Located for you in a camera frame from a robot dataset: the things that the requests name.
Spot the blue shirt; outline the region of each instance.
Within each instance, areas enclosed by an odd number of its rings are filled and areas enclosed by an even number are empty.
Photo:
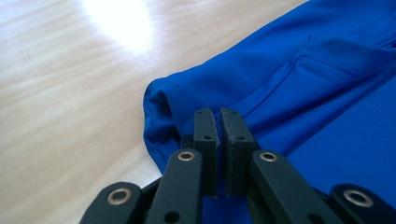
[[[163,171],[192,134],[195,110],[219,118],[230,107],[311,186],[357,184],[395,207],[395,76],[396,1],[310,1],[206,63],[154,80],[144,98],[148,153]],[[249,223],[245,200],[222,189],[205,198],[203,222]]]

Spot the wood grain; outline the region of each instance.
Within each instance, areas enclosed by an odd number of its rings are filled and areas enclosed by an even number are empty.
[[[0,3],[0,222],[78,223],[118,181],[158,178],[155,78],[205,62],[302,0]]]

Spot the black plastic part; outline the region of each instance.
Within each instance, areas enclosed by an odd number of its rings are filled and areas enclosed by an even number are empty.
[[[370,190],[344,184],[332,189],[331,205],[345,223],[396,223],[396,211]]]
[[[216,163],[218,131],[212,110],[199,109],[194,114],[193,148],[204,157],[202,191],[204,195],[216,196]]]
[[[245,196],[248,193],[251,154],[258,149],[256,139],[237,111],[223,107],[220,113],[227,194]]]
[[[202,162],[201,153],[194,149],[171,155],[146,223],[201,223]]]
[[[276,223],[343,223],[282,155],[255,151],[250,171]]]
[[[126,191],[131,194],[128,200]],[[102,189],[85,211],[80,224],[127,224],[140,223],[143,219],[139,202],[141,190],[137,185],[119,182]]]

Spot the wooden table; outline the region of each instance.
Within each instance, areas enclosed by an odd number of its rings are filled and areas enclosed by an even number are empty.
[[[104,187],[161,174],[143,94],[303,0],[0,3],[0,223],[78,223]]]

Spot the blue fabric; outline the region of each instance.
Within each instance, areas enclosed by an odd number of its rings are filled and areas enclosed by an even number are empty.
[[[313,186],[371,189],[396,207],[396,1],[317,0],[206,63],[154,80],[144,138],[163,171],[193,112],[238,110],[261,148]],[[249,223],[245,200],[204,199],[204,223]]]

